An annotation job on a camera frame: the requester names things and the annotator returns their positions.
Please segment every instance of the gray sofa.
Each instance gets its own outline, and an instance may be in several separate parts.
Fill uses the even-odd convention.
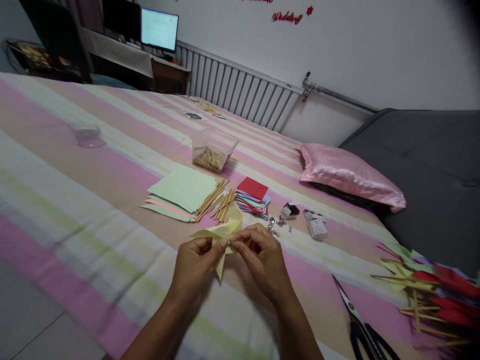
[[[477,277],[480,269],[480,111],[385,109],[340,148],[405,194],[406,209],[375,211],[409,249]]]

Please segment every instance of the black chair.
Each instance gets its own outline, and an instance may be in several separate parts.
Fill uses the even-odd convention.
[[[45,0],[19,0],[33,28],[45,47],[53,67],[61,70],[61,80],[67,80],[66,71],[59,58],[64,58],[78,67],[81,80],[86,84],[107,85],[115,88],[134,87],[109,76],[90,73],[88,53],[80,39],[77,23],[72,13],[56,3]]]

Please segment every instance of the striped bedsheet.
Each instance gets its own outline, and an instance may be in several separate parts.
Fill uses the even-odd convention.
[[[331,274],[401,359],[435,354],[414,345],[397,307],[405,295],[370,277],[387,274],[380,241],[396,242],[367,210],[300,183],[299,143],[221,109],[210,116],[186,98],[0,74],[0,256],[65,308],[119,358],[162,303],[179,245],[213,226],[139,208],[148,189],[192,165],[191,135],[208,126],[240,138],[218,179],[226,190],[249,176],[269,187],[270,212],[287,201],[327,218],[324,242],[300,215],[278,227],[286,266],[326,359],[354,359],[349,318]],[[201,114],[188,119],[183,112]],[[107,143],[75,144],[69,123],[97,124]],[[243,227],[257,222],[243,214]],[[278,359],[272,305],[238,255],[226,258],[179,348],[178,359]]]

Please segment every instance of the monitor screen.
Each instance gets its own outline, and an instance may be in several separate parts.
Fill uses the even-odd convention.
[[[141,42],[175,51],[179,16],[148,9],[141,10]]]
[[[140,5],[127,0],[102,0],[103,25],[127,39],[141,41]]]

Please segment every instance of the radiator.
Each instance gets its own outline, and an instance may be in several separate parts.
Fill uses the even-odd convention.
[[[177,41],[176,58],[189,69],[186,95],[280,132],[303,90]]]

